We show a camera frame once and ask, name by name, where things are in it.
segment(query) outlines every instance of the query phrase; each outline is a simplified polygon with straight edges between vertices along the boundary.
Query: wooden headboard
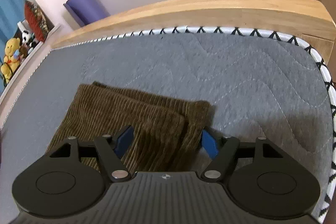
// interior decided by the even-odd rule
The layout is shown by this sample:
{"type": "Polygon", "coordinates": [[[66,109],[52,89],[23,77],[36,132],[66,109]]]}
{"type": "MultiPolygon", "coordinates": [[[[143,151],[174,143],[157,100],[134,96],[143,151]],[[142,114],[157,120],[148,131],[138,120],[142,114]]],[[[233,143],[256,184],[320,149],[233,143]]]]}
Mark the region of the wooden headboard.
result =
{"type": "Polygon", "coordinates": [[[52,47],[184,25],[258,28],[295,35],[315,47],[326,63],[336,38],[335,23],[317,0],[167,0],[94,22],[55,41],[52,47]]]}

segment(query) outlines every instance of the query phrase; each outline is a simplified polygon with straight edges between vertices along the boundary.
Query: stuffed animal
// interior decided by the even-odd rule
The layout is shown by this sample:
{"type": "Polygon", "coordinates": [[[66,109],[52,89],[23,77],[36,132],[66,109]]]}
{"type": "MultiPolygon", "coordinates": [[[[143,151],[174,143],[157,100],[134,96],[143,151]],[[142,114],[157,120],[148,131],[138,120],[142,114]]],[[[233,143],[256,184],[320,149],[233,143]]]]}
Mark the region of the stuffed animal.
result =
{"type": "Polygon", "coordinates": [[[39,43],[35,34],[24,30],[22,32],[22,45],[27,48],[28,54],[30,54],[39,43]]]}
{"type": "Polygon", "coordinates": [[[23,62],[28,56],[28,48],[23,45],[20,47],[20,56],[22,56],[21,62],[23,62]]]}
{"type": "Polygon", "coordinates": [[[11,38],[7,41],[5,47],[5,57],[3,59],[4,64],[1,66],[1,72],[6,79],[6,83],[9,82],[12,74],[19,67],[20,56],[20,38],[11,38]]]}

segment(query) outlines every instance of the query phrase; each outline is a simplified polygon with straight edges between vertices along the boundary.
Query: panda plush toy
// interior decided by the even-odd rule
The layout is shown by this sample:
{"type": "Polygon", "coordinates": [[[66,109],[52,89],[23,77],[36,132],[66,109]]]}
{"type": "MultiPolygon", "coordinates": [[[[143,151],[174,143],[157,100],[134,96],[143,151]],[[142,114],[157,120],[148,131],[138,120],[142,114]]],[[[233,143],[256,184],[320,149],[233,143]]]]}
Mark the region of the panda plush toy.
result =
{"type": "Polygon", "coordinates": [[[34,48],[39,43],[38,39],[35,38],[35,34],[24,30],[22,32],[22,45],[27,48],[28,54],[30,54],[34,48]]]}

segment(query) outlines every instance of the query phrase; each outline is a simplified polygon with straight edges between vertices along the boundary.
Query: red patterned pillow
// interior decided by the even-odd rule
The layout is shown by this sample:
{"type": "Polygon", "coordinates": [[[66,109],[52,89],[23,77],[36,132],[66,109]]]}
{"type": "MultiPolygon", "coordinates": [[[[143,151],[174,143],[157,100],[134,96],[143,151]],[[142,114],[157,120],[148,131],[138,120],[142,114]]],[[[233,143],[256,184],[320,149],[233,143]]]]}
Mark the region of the red patterned pillow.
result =
{"type": "Polygon", "coordinates": [[[29,27],[35,33],[35,37],[42,42],[45,42],[49,33],[45,16],[37,5],[30,1],[25,3],[25,17],[29,27]]]}

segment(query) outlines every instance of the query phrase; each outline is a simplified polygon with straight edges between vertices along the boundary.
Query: brown corduroy cloth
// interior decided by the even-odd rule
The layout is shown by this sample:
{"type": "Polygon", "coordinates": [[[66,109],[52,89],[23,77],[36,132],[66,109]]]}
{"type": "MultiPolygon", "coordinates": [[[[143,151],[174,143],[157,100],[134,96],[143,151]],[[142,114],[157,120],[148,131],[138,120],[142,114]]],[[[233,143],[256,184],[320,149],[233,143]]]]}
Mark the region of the brown corduroy cloth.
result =
{"type": "MultiPolygon", "coordinates": [[[[69,136],[89,141],[130,124],[134,140],[122,161],[131,173],[182,170],[195,153],[209,107],[206,101],[81,84],[47,151],[69,136]]],[[[82,162],[97,168],[95,159],[82,162]]]]}

